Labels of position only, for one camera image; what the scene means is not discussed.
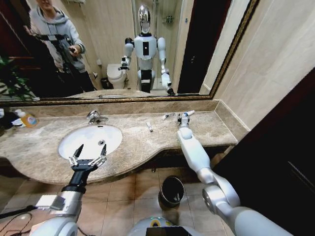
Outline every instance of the gold mirror frame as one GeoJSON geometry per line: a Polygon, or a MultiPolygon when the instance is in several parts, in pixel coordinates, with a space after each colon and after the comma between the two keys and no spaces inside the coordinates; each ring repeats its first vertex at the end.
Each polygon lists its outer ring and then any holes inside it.
{"type": "Polygon", "coordinates": [[[137,98],[107,98],[107,99],[77,99],[77,98],[43,98],[40,101],[9,101],[0,102],[0,107],[16,106],[47,106],[47,105],[76,105],[76,104],[97,104],[97,103],[118,103],[118,102],[159,102],[159,101],[188,101],[188,100],[211,100],[213,99],[218,87],[227,71],[227,68],[237,50],[239,43],[246,31],[246,28],[255,12],[259,0],[251,0],[247,6],[244,16],[234,35],[232,43],[224,58],[217,78],[212,86],[209,95],[179,95],[176,97],[137,97],[137,98]]]}

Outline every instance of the robot chest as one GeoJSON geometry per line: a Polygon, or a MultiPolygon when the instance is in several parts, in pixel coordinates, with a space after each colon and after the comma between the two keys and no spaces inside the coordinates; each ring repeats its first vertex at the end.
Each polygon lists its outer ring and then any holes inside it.
{"type": "Polygon", "coordinates": [[[157,53],[157,40],[150,37],[136,37],[134,39],[135,52],[138,58],[151,59],[157,53]]]}

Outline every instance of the marble countertop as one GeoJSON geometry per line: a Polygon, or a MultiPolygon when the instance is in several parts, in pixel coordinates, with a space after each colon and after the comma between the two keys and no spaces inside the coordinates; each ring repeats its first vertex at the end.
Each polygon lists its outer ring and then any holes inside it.
{"type": "Polygon", "coordinates": [[[97,90],[97,91],[92,91],[92,92],[84,92],[80,94],[76,94],[70,97],[75,97],[75,98],[91,98],[91,99],[96,99],[100,95],[103,95],[104,98],[106,96],[108,98],[115,98],[115,97],[147,97],[147,96],[152,96],[152,94],[143,92],[143,91],[138,91],[138,90],[130,90],[130,89],[103,89],[103,90],[97,90]]]}
{"type": "MultiPolygon", "coordinates": [[[[162,120],[165,113],[110,115],[102,124],[119,128],[120,146],[107,155],[107,161],[89,175],[88,182],[112,181],[149,161],[160,151],[180,148],[177,117],[162,120]],[[146,122],[150,122],[150,133],[146,122]]],[[[216,112],[196,112],[190,128],[205,147],[235,145],[236,138],[216,112]]],[[[0,137],[0,156],[7,158],[22,174],[45,183],[67,184],[73,174],[69,161],[58,154],[62,138],[75,129],[88,126],[86,117],[40,118],[33,128],[12,128],[0,137]]]]}

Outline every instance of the faucet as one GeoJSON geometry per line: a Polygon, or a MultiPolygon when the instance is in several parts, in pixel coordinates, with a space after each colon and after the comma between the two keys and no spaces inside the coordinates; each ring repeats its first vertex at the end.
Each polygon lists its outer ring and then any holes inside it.
{"type": "Polygon", "coordinates": [[[98,111],[91,111],[90,113],[88,113],[87,115],[87,119],[90,119],[89,124],[94,124],[96,123],[100,123],[103,121],[107,121],[108,118],[105,116],[101,116],[98,111]]]}

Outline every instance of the trash can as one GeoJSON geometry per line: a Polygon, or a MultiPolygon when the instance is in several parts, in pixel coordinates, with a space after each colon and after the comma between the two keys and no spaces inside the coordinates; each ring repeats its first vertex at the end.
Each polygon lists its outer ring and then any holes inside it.
{"type": "Polygon", "coordinates": [[[176,176],[167,177],[159,192],[161,202],[166,207],[178,206],[184,196],[184,186],[176,176]]]}
{"type": "Polygon", "coordinates": [[[100,80],[101,84],[102,84],[102,87],[104,89],[112,89],[113,88],[113,85],[108,81],[108,78],[102,78],[100,80]]]}

